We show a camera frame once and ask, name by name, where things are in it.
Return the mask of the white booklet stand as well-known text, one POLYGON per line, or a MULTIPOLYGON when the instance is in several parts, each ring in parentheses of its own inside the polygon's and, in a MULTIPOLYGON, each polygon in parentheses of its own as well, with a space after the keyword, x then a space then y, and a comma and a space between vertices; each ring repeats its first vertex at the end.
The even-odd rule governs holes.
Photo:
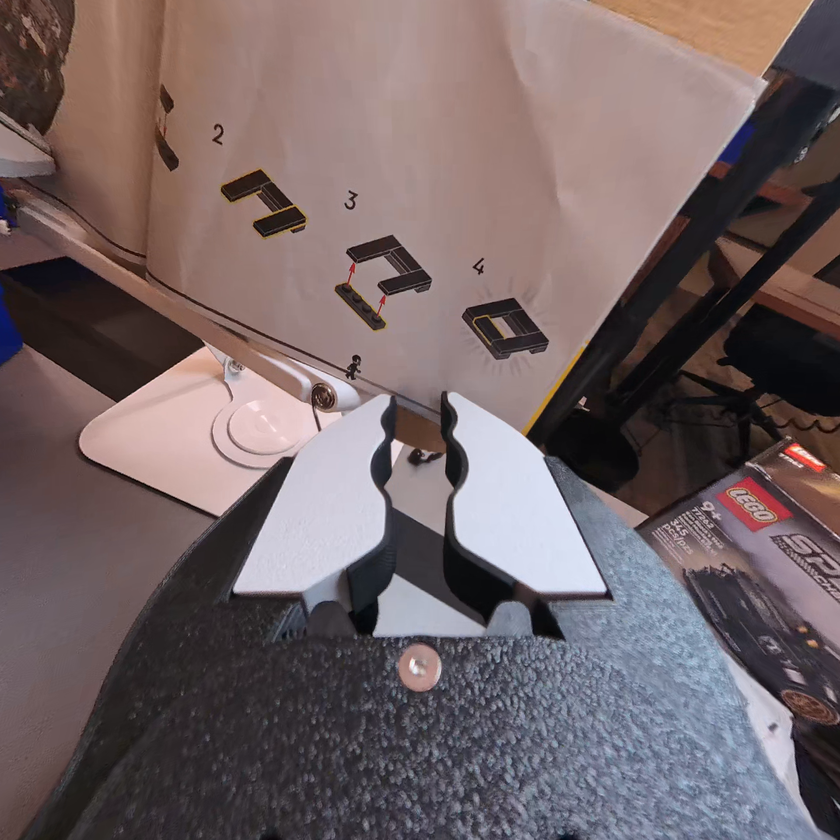
POLYGON ((2 252, 35 240, 74 259, 111 286, 204 343, 83 428, 80 451, 95 464, 205 513, 220 515, 277 461, 298 453, 340 416, 374 399, 368 385, 321 371, 241 334, 232 320, 187 300, 162 274, 161 248, 175 247, 177 212, 152 189, 143 277, 119 248, 24 176, 52 175, 46 140, 2 114, 2 252))

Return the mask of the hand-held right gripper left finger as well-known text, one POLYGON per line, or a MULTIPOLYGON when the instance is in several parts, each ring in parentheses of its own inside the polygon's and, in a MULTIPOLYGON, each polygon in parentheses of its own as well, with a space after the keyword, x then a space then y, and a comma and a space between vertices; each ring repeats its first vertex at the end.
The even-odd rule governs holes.
POLYGON ((298 596, 308 617, 341 607, 372 634, 396 571, 392 475, 396 400, 378 395, 294 458, 233 586, 237 597, 298 596))

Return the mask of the black lego set box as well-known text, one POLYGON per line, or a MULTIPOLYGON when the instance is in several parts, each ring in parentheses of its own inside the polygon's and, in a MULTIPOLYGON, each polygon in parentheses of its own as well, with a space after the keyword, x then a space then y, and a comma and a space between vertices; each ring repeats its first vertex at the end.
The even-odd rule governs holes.
POLYGON ((637 531, 837 790, 837 472, 785 437, 637 531))

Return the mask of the black table frame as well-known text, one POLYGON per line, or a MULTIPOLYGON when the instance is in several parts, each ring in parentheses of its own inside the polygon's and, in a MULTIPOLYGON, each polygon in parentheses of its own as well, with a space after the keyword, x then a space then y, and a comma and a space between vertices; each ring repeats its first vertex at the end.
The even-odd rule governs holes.
MULTIPOLYGON (((681 208, 687 225, 646 274, 628 302, 617 304, 583 351, 557 392, 527 432, 537 446, 547 445, 583 396, 629 353, 649 320, 700 257, 780 168, 810 144, 823 122, 838 108, 838 2, 814 2, 773 59, 780 82, 752 116, 753 133, 734 165, 715 185, 709 175, 681 208)), ((831 185, 761 259, 756 280, 737 281, 730 291, 708 292, 666 333, 619 386, 606 395, 605 420, 619 427, 634 415, 682 365, 748 302, 771 270, 802 246, 838 209, 838 187, 831 185)))

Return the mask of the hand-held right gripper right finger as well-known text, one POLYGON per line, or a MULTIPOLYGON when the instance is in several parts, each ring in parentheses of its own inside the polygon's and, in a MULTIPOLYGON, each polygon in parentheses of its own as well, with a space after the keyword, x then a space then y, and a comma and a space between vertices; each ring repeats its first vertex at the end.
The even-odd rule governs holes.
POLYGON ((490 627, 511 605, 522 627, 556 627, 550 605, 604 602, 608 584, 543 454, 456 392, 441 395, 444 579, 490 627))

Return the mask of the black office chair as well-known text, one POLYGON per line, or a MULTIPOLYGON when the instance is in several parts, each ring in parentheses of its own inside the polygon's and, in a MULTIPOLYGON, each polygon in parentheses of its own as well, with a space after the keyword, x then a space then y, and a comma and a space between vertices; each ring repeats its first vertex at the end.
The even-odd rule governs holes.
POLYGON ((816 429, 823 434, 838 430, 837 425, 824 427, 819 422, 820 417, 839 416, 839 345, 827 333, 756 304, 730 331, 717 364, 747 376, 750 388, 740 391, 681 371, 681 377, 710 394, 682 396, 670 401, 668 408, 716 406, 732 415, 738 431, 738 454, 729 461, 730 466, 740 466, 749 459, 753 427, 762 429, 775 443, 784 437, 781 430, 790 425, 799 431, 816 429), (792 420, 778 425, 760 405, 764 396, 777 397, 815 420, 807 426, 792 420))

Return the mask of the lego instruction booklet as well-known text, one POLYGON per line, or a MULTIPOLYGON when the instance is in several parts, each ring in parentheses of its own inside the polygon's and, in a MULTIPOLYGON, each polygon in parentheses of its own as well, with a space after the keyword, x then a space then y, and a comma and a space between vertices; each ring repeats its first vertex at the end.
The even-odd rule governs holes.
POLYGON ((766 83, 591 2, 2 2, 16 180, 184 308, 527 432, 766 83))

